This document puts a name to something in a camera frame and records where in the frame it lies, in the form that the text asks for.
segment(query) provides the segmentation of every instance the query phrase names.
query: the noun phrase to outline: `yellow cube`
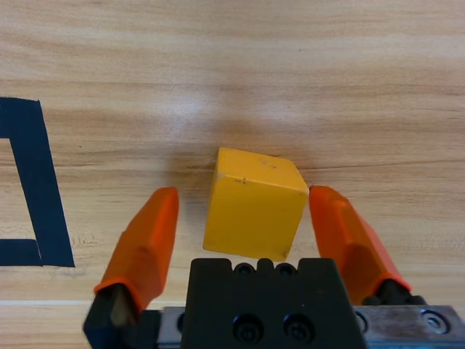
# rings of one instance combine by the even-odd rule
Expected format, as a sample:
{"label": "yellow cube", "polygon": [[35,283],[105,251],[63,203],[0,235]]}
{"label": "yellow cube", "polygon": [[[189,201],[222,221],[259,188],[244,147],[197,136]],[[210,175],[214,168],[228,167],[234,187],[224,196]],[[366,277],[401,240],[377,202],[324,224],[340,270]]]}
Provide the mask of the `yellow cube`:
{"label": "yellow cube", "polygon": [[286,260],[308,195],[292,161],[220,148],[203,248]]}

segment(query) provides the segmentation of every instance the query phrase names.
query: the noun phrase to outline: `wooden table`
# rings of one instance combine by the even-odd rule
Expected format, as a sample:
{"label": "wooden table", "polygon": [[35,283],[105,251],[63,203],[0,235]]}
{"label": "wooden table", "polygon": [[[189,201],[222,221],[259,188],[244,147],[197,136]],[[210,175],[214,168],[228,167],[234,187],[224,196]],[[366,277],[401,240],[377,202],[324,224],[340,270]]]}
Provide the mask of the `wooden table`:
{"label": "wooden table", "polygon": [[[465,315],[462,0],[3,1],[0,95],[41,101],[76,261],[0,268],[3,348],[87,348],[92,288],[167,185],[181,212],[152,306],[181,305],[191,259],[224,257],[202,250],[219,146],[341,191],[415,293]],[[0,238],[34,238],[8,140],[0,165]],[[289,261],[317,256],[305,210]]]}

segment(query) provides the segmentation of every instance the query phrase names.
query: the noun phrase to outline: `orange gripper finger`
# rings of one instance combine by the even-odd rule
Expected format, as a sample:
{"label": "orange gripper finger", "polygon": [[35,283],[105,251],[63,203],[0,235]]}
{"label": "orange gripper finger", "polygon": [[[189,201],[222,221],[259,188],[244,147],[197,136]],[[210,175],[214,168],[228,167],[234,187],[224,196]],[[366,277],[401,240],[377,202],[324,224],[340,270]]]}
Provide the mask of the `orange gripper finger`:
{"label": "orange gripper finger", "polygon": [[320,256],[336,262],[352,303],[375,295],[387,279],[411,290],[374,229],[347,198],[329,187],[312,186],[310,214]]}
{"label": "orange gripper finger", "polygon": [[113,284],[127,287],[139,313],[166,283],[173,252],[179,198],[176,188],[160,188],[121,234],[95,294]]}

